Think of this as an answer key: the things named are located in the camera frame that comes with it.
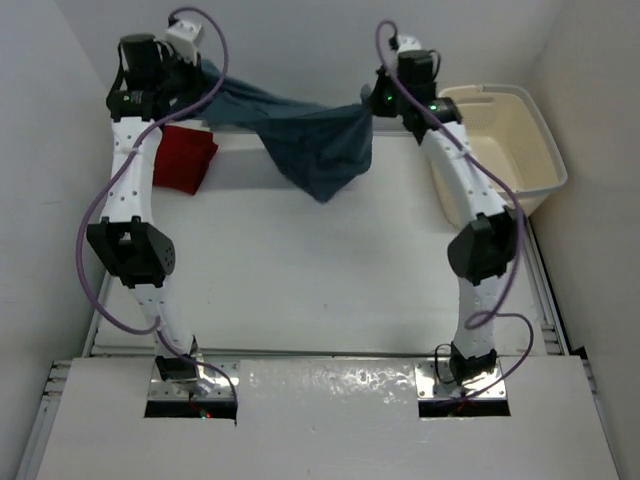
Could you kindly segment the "red t shirt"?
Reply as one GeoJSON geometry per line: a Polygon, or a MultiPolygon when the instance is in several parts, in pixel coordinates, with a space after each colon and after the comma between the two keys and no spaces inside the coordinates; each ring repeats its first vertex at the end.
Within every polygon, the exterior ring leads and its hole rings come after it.
{"type": "Polygon", "coordinates": [[[166,126],[156,153],[153,185],[194,196],[218,148],[210,131],[166,126]]]}

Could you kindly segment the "metal base plate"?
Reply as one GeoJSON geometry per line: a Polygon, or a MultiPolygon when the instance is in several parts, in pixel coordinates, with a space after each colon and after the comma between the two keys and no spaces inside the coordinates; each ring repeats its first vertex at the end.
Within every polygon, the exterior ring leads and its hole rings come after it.
{"type": "Polygon", "coordinates": [[[507,400],[501,364],[493,370],[481,372],[458,385],[449,369],[449,359],[426,357],[415,364],[415,386],[419,401],[444,401],[457,397],[479,401],[507,400]]]}
{"type": "Polygon", "coordinates": [[[205,358],[206,366],[196,366],[177,359],[156,358],[148,387],[150,401],[232,401],[234,387],[239,385],[240,363],[223,359],[214,363],[205,358]]]}

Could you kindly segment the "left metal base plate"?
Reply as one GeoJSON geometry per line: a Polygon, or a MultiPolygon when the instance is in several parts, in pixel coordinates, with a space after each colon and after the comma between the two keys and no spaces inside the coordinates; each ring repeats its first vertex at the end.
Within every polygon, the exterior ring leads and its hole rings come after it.
{"type": "Polygon", "coordinates": [[[150,401],[232,401],[234,387],[239,385],[240,363],[223,359],[214,363],[205,358],[206,366],[196,366],[177,359],[156,358],[148,387],[150,401]]]}

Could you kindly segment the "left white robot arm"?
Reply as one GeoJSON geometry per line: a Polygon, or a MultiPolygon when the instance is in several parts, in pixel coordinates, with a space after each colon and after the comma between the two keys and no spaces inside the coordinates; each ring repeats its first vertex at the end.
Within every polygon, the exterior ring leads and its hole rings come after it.
{"type": "Polygon", "coordinates": [[[162,139],[155,121],[169,107],[163,88],[175,57],[152,34],[121,38],[117,53],[119,67],[106,99],[114,144],[113,183],[98,221],[87,227],[86,238],[140,308],[155,344],[160,378],[191,386],[199,378],[192,359],[197,345],[171,305],[176,249],[152,215],[153,174],[162,139]]]}

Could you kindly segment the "blue t shirt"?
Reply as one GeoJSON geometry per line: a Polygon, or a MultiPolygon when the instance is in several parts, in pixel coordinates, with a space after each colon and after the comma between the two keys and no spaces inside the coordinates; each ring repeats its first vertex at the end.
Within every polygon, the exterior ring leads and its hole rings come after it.
{"type": "Polygon", "coordinates": [[[319,203],[372,164],[373,117],[362,103],[327,107],[296,101],[228,76],[198,117],[215,129],[258,135],[279,172],[319,203]]]}

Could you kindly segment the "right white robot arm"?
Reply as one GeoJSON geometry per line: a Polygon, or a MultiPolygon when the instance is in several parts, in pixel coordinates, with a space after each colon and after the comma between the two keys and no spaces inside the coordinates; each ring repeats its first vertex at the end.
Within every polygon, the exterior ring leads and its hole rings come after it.
{"type": "Polygon", "coordinates": [[[470,145],[454,101],[436,94],[436,58],[420,45],[397,46],[392,67],[382,66],[368,103],[376,117],[402,120],[449,192],[459,231],[447,259],[459,281],[459,321],[449,369],[457,385],[496,367],[492,316],[504,301],[518,253],[518,215],[489,177],[470,160],[470,145]]]}

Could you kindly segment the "white foreground cover board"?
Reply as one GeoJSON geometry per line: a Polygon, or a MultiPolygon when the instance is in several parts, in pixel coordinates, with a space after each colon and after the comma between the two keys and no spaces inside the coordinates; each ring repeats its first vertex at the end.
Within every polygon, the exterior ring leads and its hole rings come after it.
{"type": "Polygon", "coordinates": [[[148,358],[70,369],[42,479],[613,479],[582,363],[535,357],[506,417],[423,419],[410,362],[246,360],[236,421],[148,418],[148,358]]]}

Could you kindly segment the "cream plastic laundry basket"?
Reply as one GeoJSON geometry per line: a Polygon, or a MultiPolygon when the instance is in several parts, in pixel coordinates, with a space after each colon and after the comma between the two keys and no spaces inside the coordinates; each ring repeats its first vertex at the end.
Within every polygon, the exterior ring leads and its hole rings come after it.
{"type": "Polygon", "coordinates": [[[475,158],[504,181],[529,217],[565,185],[556,142],[531,95],[515,85],[468,85],[440,91],[463,117],[475,158]]]}

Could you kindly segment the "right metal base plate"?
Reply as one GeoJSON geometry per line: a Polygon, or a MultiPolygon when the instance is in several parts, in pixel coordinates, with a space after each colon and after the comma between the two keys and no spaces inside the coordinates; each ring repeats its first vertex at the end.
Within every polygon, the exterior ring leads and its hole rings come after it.
{"type": "Polygon", "coordinates": [[[449,369],[449,359],[426,357],[415,364],[415,386],[419,401],[444,401],[457,397],[479,401],[507,400],[501,364],[493,370],[481,372],[458,385],[449,369]]]}

